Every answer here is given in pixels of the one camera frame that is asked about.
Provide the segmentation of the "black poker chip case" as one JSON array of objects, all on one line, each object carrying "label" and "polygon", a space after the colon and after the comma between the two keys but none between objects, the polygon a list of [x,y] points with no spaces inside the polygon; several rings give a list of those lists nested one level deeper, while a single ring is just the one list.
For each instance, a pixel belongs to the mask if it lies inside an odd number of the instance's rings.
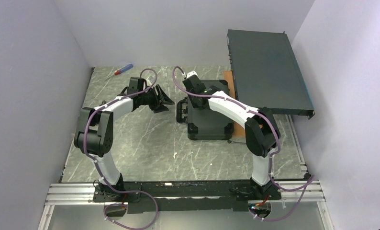
[{"label": "black poker chip case", "polygon": [[229,140],[233,136],[234,121],[208,108],[194,108],[189,98],[176,103],[176,121],[187,125],[190,140]]}]

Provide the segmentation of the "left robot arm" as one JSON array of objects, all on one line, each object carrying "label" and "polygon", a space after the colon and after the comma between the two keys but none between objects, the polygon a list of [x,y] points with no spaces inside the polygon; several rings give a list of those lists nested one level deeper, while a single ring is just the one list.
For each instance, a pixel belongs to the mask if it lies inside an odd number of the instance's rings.
[{"label": "left robot arm", "polygon": [[110,102],[91,108],[83,107],[78,117],[74,146],[91,159],[99,174],[95,192],[111,201],[121,201],[127,192],[123,176],[112,158],[114,122],[140,106],[153,113],[168,111],[174,102],[162,88],[139,77],[131,77],[125,87]]}]

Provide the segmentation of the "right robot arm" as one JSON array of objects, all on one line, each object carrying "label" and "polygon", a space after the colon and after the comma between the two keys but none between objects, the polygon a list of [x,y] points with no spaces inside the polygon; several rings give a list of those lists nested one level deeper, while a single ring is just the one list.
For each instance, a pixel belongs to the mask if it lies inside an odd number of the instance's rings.
[{"label": "right robot arm", "polygon": [[253,154],[251,190],[246,195],[257,199],[270,197],[271,189],[275,188],[272,181],[273,155],[280,150],[280,134],[272,112],[269,109],[260,112],[258,108],[239,102],[215,86],[207,87],[196,73],[186,76],[183,84],[193,107],[209,108],[230,118],[245,130],[246,146]]}]

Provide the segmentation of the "blue red screwdriver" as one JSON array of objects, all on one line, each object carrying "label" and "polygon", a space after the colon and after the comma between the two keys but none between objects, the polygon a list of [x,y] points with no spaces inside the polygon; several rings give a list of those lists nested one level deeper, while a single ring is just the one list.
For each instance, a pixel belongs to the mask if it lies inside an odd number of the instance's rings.
[{"label": "blue red screwdriver", "polygon": [[106,79],[109,79],[109,78],[111,78],[113,76],[117,76],[117,75],[120,75],[120,74],[122,74],[124,72],[127,72],[128,70],[132,69],[133,67],[134,67],[133,64],[128,64],[128,65],[126,65],[126,66],[124,66],[122,68],[117,69],[116,71],[114,71],[110,75],[108,75],[106,77]]}]

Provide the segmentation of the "dark grey rack box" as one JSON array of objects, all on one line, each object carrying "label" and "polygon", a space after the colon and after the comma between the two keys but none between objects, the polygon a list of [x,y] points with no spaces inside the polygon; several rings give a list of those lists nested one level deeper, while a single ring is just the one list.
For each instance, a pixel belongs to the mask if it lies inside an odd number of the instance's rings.
[{"label": "dark grey rack box", "polygon": [[285,32],[229,29],[227,47],[238,101],[279,115],[315,115]]}]

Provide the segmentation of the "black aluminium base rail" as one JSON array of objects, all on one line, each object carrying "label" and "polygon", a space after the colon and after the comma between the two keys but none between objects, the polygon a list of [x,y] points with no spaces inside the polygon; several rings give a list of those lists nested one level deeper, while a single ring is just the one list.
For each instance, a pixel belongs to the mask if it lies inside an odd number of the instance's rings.
[{"label": "black aluminium base rail", "polygon": [[276,187],[262,195],[252,191],[248,180],[126,182],[127,195],[110,195],[97,183],[61,183],[49,187],[45,204],[50,205],[110,205],[124,204],[130,214],[154,211],[221,210],[247,211],[247,206],[263,207],[279,202],[324,202],[318,181],[306,189],[305,181],[280,180],[284,190]]}]

